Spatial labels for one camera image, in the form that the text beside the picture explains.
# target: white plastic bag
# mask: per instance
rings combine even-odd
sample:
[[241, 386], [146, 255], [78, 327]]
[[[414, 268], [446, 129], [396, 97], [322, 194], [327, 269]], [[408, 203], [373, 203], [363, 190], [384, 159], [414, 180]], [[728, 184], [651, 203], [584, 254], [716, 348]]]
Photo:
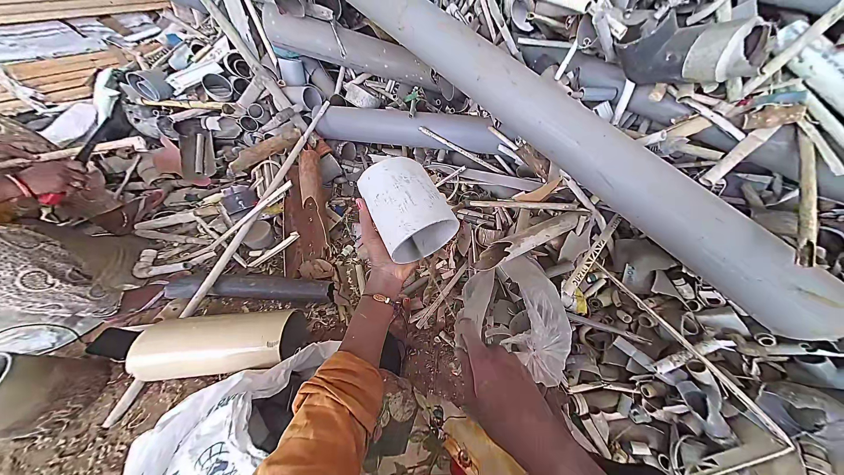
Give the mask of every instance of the white plastic bag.
[[519, 256], [501, 264], [501, 269], [519, 286], [530, 319], [530, 330], [505, 339], [525, 352], [514, 352], [533, 376], [548, 387], [565, 380], [565, 359], [571, 350], [571, 324], [554, 284], [532, 259]]
[[277, 394], [290, 373], [319, 367], [339, 346], [312, 343], [270, 369], [241, 371], [191, 394], [135, 439], [124, 475], [252, 475], [268, 455], [247, 430], [252, 400]]

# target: dark grey pipe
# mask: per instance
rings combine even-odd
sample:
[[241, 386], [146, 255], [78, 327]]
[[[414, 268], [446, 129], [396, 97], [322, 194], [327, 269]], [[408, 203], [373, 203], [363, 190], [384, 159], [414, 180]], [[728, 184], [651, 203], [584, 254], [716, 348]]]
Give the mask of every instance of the dark grey pipe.
[[475, 116], [417, 112], [410, 118], [407, 112], [395, 109], [329, 107], [316, 132], [324, 139], [445, 148], [419, 131], [419, 127], [427, 127], [469, 151], [497, 154], [500, 141], [487, 129], [490, 125], [491, 120]]
[[[165, 286], [167, 298], [190, 298], [205, 278], [202, 274], [180, 277]], [[330, 281], [308, 281], [275, 276], [220, 276], [209, 295], [262, 298], [287, 302], [331, 302]]]
[[[566, 51], [559, 48], [536, 46], [524, 46], [522, 48], [522, 53], [528, 64], [535, 63], [536, 68], [542, 69], [544, 69], [544, 65], [539, 58], [541, 55], [547, 54], [559, 62], [565, 56]], [[581, 86], [612, 87], [619, 92], [624, 88], [624, 71], [596, 57], [577, 53], [571, 61], [569, 70], [574, 68], [580, 69]], [[627, 110], [661, 124], [670, 124], [672, 119], [687, 116], [694, 112], [687, 106], [677, 103], [669, 95], [666, 95], [660, 102], [651, 101], [647, 96], [652, 88], [653, 85], [637, 86], [630, 98]], [[724, 151], [731, 150], [738, 143], [736, 139], [717, 127], [710, 127], [699, 134], [692, 135], [691, 138]], [[784, 177], [797, 182], [799, 181], [798, 157], [797, 136], [794, 126], [787, 125], [768, 139], [759, 149], [751, 153], [747, 159], [756, 165], [780, 173]], [[823, 161], [818, 161], [818, 187], [821, 196], [844, 201], [844, 177], [833, 175]]]
[[844, 282], [427, 0], [349, 0], [778, 335], [844, 336]]
[[282, 15], [274, 3], [264, 3], [262, 10], [264, 29], [274, 46], [355, 71], [440, 90], [440, 86], [432, 79], [434, 74], [431, 68], [399, 45], [338, 28], [340, 40], [346, 48], [346, 57], [343, 57], [329, 23]]

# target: dirt ground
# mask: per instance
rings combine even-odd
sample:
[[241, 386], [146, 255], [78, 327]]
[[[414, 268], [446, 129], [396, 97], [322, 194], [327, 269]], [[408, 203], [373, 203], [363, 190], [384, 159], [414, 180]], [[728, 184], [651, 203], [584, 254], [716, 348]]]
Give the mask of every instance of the dirt ground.
[[[282, 308], [276, 302], [245, 299], [213, 298], [204, 314], [257, 312]], [[311, 324], [314, 341], [340, 339], [345, 325], [332, 305], [303, 308]], [[454, 351], [436, 338], [438, 330], [416, 330], [407, 334], [407, 357], [403, 376], [419, 390], [462, 404], [462, 382], [455, 375], [457, 360]], [[61, 350], [66, 356], [82, 354], [84, 347], [74, 343]], [[131, 383], [123, 365], [115, 363], [111, 379], [96, 401], [81, 412], [66, 418], [54, 429], [20, 440], [0, 440], [0, 475], [116, 475], [122, 473], [123, 462], [131, 443], [141, 433], [155, 426], [158, 419], [185, 397], [225, 376], [176, 379], [148, 383], [138, 400], [118, 425], [103, 429], [106, 415]]]

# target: orange sleeve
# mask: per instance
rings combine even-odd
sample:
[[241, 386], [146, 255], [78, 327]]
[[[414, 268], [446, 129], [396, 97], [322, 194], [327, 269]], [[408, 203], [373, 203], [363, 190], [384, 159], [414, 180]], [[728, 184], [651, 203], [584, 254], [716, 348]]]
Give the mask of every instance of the orange sleeve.
[[360, 475], [382, 393], [378, 369], [352, 353], [334, 353], [299, 388], [293, 420], [255, 475]]

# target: person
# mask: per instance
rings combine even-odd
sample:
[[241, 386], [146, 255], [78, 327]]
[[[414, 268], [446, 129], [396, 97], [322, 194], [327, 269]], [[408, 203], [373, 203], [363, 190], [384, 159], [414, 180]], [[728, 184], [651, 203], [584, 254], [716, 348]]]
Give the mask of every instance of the person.
[[[365, 202], [356, 203], [371, 261], [365, 295], [338, 351], [300, 387], [295, 415], [256, 475], [357, 475], [368, 436], [379, 425], [381, 348], [393, 320], [392, 302], [417, 264], [393, 263]], [[487, 435], [529, 473], [603, 474], [565, 427], [559, 404], [552, 410], [518, 358], [463, 333], [470, 335], [459, 356], [465, 399]]]
[[[8, 146], [3, 153], [34, 158]], [[36, 352], [70, 341], [115, 314], [122, 290], [142, 283], [131, 269], [143, 240], [91, 237], [26, 217], [37, 213], [39, 195], [77, 193], [87, 182], [75, 161], [0, 174], [0, 349]]]

